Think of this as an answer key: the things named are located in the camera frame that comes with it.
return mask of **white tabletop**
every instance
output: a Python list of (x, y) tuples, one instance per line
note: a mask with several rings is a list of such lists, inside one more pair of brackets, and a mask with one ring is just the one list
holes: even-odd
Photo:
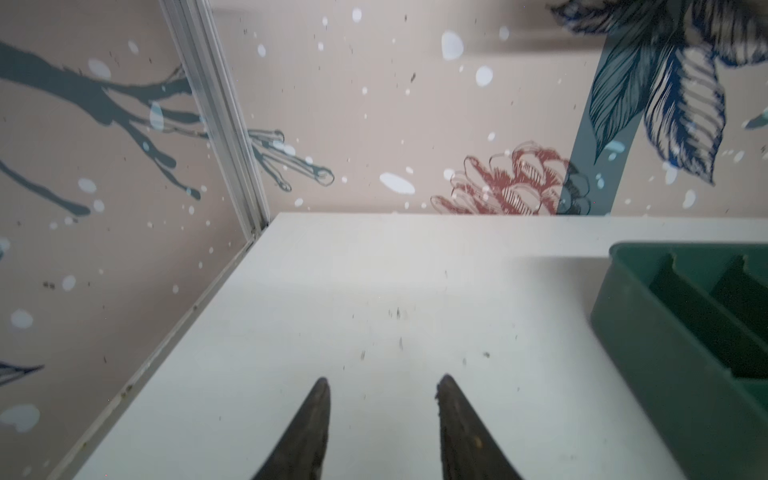
[(323, 480), (437, 480), (449, 372), (527, 480), (682, 480), (588, 325), (608, 247), (766, 239), (765, 220), (281, 214), (76, 478), (247, 480), (325, 376)]

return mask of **green container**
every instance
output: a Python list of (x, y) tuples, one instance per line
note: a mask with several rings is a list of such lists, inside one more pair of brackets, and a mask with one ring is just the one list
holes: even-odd
[(592, 327), (690, 480), (768, 479), (768, 247), (618, 243)]

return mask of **white spot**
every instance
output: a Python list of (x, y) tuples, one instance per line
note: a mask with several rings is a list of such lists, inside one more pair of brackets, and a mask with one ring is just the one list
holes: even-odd
[(163, 130), (165, 127), (165, 120), (163, 119), (163, 109), (160, 108), (160, 104), (156, 101), (152, 102), (152, 106), (149, 109), (149, 125), (155, 130)]
[(74, 288), (74, 285), (77, 282), (78, 281), (74, 278), (74, 275), (67, 275), (61, 281), (61, 288), (64, 289), (65, 292), (68, 292), (69, 290), (72, 290)]
[(97, 58), (88, 59), (88, 68), (90, 68), (91, 72), (99, 78), (104, 78), (105, 80), (112, 78), (112, 72), (109, 71), (107, 64)]
[(614, 151), (617, 154), (620, 154), (626, 149), (624, 144), (622, 144), (620, 141), (611, 140), (608, 142), (608, 145), (605, 146), (605, 150)]
[(491, 80), (493, 80), (493, 70), (491, 70), (490, 67), (483, 65), (478, 68), (477, 73), (475, 73), (475, 81), (479, 87), (488, 86), (488, 84), (491, 83)]
[(691, 208), (696, 201), (696, 192), (688, 190), (685, 192), (685, 200), (683, 200), (683, 208)]
[(661, 167), (667, 171), (667, 174), (664, 176), (664, 181), (667, 185), (673, 184), (677, 178), (677, 168), (669, 162), (662, 163)]
[(0, 423), (14, 427), (18, 433), (29, 432), (39, 420), (40, 410), (31, 403), (14, 405), (0, 413)]
[(27, 310), (18, 309), (11, 314), (11, 324), (18, 329), (27, 329), (35, 322)]
[(384, 184), (385, 187), (391, 191), (401, 195), (413, 195), (416, 193), (416, 187), (407, 181), (405, 178), (400, 177), (389, 172), (385, 172), (379, 175), (379, 181)]
[(455, 60), (464, 53), (464, 42), (455, 31), (446, 30), (440, 40), (444, 60)]
[(81, 178), (78, 180), (78, 187), (80, 187), (80, 190), (83, 190), (86, 194), (96, 193), (96, 184), (93, 182), (93, 180)]

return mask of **patterned wallpaper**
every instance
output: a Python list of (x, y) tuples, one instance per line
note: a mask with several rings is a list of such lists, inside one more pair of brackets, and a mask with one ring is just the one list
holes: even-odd
[(245, 238), (160, 5), (0, 7), (0, 478), (46, 478)]
[(764, 2), (211, 4), (273, 213), (768, 215)]

